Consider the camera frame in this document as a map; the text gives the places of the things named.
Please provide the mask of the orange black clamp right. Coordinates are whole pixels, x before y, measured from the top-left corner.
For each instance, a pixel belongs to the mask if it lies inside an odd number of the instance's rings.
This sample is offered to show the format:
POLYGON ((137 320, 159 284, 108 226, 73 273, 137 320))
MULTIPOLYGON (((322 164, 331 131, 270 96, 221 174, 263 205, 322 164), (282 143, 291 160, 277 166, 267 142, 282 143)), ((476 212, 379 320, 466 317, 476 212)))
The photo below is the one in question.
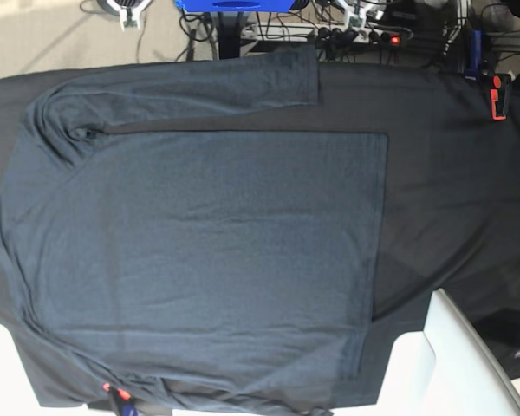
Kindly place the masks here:
POLYGON ((509 112, 512 77, 510 74, 494 74, 488 78, 491 118, 505 120, 509 112))

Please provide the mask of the black table cloth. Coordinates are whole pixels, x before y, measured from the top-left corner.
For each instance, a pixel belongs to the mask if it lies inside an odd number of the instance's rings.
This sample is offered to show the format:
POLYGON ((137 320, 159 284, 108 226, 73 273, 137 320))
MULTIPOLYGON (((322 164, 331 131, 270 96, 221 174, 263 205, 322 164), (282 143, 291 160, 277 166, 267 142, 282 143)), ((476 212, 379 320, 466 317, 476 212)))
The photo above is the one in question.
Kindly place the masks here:
MULTIPOLYGON (((25 108, 39 95, 83 76, 142 75, 206 92, 222 62, 156 63, 60 70, 0 80, 0 182, 25 108)), ((431 289, 443 287, 469 320, 520 314, 520 77, 507 120, 491 120, 488 89, 459 75, 374 64, 319 64, 316 106, 261 113, 141 122, 150 130, 377 132, 389 137, 387 188, 375 282, 374 318, 352 404, 372 404, 392 341, 421 329, 431 289)), ((39 404, 72 407, 97 400, 97 383, 30 335, 14 317, 0 270, 0 323, 12 333, 39 404)))

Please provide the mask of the white power strip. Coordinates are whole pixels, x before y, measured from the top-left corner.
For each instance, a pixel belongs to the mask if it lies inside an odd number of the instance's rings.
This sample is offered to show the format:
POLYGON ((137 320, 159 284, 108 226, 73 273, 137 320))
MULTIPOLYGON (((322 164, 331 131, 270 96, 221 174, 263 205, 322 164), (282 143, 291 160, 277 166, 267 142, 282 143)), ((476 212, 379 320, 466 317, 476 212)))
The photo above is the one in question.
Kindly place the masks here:
POLYGON ((407 28, 382 26, 365 29, 341 29, 339 27, 329 29, 321 27, 307 35, 309 41, 314 41, 318 44, 333 43, 345 46, 358 43, 399 47, 412 38, 413 32, 407 28))

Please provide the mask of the dark grey long-sleeve T-shirt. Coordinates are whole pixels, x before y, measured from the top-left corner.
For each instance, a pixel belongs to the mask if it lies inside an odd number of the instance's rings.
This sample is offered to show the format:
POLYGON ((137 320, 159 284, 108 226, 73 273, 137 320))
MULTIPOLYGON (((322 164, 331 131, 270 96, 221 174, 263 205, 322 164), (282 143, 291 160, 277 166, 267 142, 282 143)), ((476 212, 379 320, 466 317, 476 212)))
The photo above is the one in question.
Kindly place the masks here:
POLYGON ((144 128, 317 102, 311 48, 85 75, 36 98, 0 189, 17 320, 142 400, 329 414, 371 324, 387 137, 144 128))

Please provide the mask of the orange blue clamp bottom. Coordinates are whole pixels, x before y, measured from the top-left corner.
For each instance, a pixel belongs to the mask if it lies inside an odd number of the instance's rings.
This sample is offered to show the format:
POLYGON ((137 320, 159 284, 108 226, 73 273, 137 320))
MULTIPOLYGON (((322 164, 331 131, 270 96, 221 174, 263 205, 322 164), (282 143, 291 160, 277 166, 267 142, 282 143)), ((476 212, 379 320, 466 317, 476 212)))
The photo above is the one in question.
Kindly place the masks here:
POLYGON ((107 393, 108 402, 116 416, 140 415, 135 407, 133 397, 128 392, 112 387, 109 383, 104 383, 102 389, 107 393))

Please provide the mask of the black stand post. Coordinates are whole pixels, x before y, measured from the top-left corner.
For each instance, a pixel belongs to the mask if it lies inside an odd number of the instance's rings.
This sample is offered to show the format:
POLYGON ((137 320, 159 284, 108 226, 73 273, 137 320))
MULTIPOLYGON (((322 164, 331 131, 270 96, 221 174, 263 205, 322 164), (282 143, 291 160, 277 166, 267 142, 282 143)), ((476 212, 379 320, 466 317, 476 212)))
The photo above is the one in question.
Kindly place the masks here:
POLYGON ((211 12, 218 36, 218 58, 235 59, 241 55, 241 34, 249 12, 211 12))

